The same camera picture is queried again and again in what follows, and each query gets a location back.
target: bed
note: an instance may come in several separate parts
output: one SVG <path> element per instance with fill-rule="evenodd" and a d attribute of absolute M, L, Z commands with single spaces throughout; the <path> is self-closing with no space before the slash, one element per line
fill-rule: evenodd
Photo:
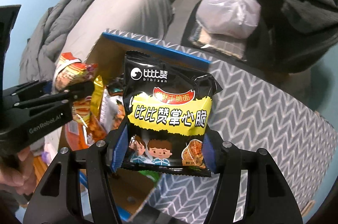
<path fill-rule="evenodd" d="M 68 34 L 62 52 L 86 60 L 107 28 L 163 39 L 171 19 L 169 0 L 95 0 Z"/>

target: black snack bag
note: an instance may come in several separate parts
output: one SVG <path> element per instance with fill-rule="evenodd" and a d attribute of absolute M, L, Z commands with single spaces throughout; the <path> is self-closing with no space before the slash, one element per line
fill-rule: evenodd
<path fill-rule="evenodd" d="M 210 176 L 202 144 L 212 96 L 221 90 L 211 74 L 128 51 L 123 103 L 130 142 L 122 167 Z"/>

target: finger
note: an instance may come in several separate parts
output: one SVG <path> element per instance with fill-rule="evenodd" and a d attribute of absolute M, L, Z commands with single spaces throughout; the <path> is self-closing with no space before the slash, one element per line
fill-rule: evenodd
<path fill-rule="evenodd" d="M 24 179 L 19 171 L 5 165 L 1 165 L 0 184 L 6 184 L 8 186 L 23 186 Z"/>
<path fill-rule="evenodd" d="M 16 192 L 20 195 L 26 194 L 29 195 L 34 192 L 37 185 L 37 178 L 35 174 L 31 175 L 30 178 L 25 181 L 25 184 L 21 187 L 15 187 Z"/>
<path fill-rule="evenodd" d="M 24 161 L 27 158 L 27 156 L 29 155 L 29 153 L 30 153 L 30 148 L 29 147 L 26 147 L 25 149 L 23 149 L 22 151 L 20 151 L 18 153 L 19 160 L 20 161 Z"/>
<path fill-rule="evenodd" d="M 27 180 L 34 171 L 34 156 L 31 152 L 28 153 L 24 161 L 19 162 L 19 170 L 22 173 L 23 179 Z"/>

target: cartoon girl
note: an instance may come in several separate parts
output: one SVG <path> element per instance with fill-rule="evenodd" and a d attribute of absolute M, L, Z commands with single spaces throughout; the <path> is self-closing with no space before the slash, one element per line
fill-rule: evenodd
<path fill-rule="evenodd" d="M 134 153 L 131 156 L 130 162 L 147 163 L 148 160 L 145 154 L 146 144 L 139 136 L 134 136 L 131 138 L 129 148 L 134 150 Z"/>

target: yellow label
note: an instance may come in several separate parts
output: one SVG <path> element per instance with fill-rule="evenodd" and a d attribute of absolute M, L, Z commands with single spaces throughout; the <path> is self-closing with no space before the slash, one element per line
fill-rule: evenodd
<path fill-rule="evenodd" d="M 212 100 L 204 97 L 181 105 L 166 104 L 154 96 L 140 93 L 131 102 L 131 123 L 156 131 L 167 130 L 185 136 L 204 134 Z"/>

